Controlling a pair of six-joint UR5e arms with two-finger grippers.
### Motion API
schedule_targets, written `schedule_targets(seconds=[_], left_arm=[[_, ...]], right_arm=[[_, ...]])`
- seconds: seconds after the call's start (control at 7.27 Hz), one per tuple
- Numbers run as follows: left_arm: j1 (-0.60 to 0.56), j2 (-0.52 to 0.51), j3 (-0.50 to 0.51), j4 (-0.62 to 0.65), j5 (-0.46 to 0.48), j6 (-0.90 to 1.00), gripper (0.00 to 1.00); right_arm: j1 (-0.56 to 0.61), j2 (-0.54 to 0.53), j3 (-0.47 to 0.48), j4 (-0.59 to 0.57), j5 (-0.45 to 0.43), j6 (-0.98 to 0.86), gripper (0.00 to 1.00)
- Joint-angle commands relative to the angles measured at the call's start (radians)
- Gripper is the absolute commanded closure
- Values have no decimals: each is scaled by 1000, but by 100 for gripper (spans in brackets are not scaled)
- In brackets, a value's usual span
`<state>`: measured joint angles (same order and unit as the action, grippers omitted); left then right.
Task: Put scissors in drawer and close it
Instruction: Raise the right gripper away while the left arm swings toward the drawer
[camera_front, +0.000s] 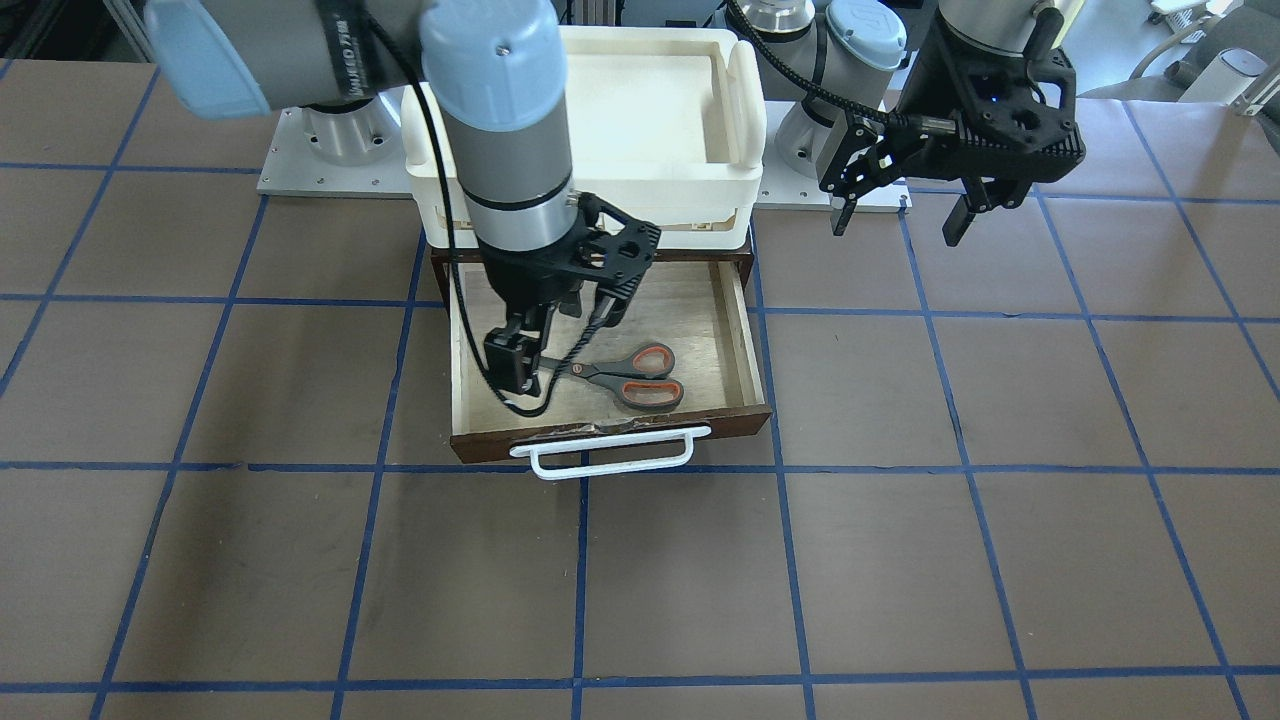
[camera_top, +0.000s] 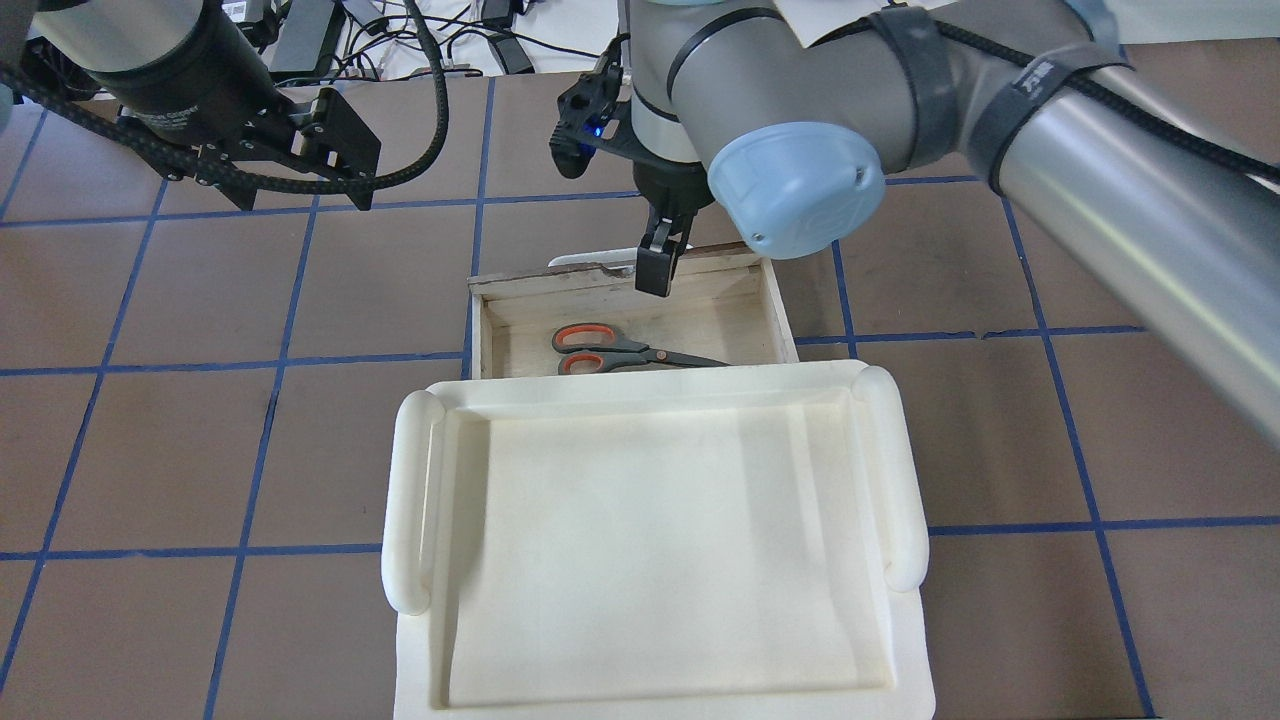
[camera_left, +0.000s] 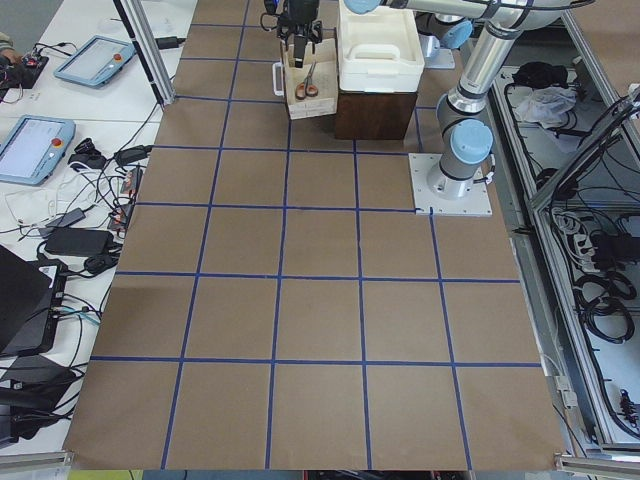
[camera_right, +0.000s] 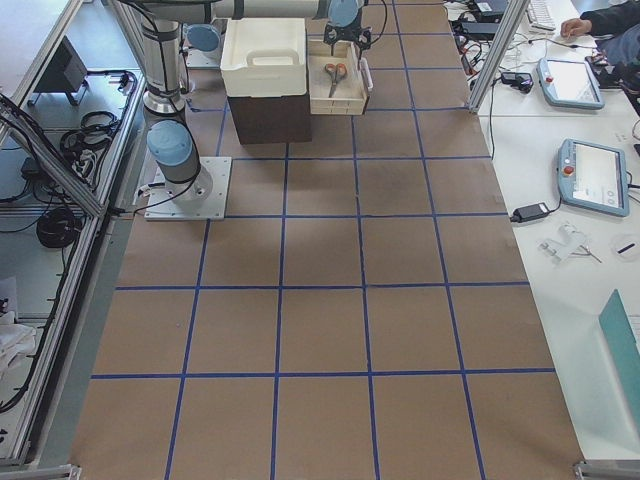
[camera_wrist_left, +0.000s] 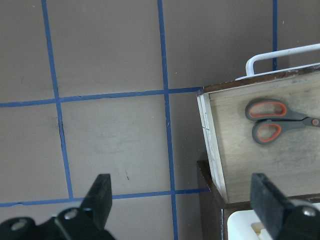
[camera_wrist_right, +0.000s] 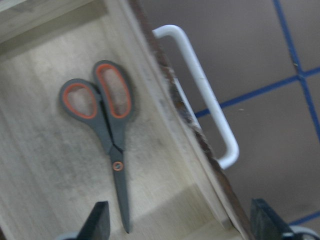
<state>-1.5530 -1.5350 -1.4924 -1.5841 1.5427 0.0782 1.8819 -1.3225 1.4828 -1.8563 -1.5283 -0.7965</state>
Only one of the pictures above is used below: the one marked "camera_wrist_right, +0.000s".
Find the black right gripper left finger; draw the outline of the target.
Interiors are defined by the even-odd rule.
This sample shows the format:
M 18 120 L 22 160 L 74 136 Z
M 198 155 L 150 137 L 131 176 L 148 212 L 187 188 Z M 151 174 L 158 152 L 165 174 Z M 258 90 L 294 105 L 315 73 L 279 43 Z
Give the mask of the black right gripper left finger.
M 77 240 L 108 240 L 111 234 L 108 201 L 96 202 L 81 230 Z

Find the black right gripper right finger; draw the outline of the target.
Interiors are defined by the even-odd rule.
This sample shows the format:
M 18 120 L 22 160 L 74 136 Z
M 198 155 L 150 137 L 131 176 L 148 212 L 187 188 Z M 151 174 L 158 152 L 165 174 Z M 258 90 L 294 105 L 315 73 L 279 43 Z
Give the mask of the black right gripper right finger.
M 262 198 L 253 198 L 250 228 L 256 240 L 289 240 L 290 227 Z

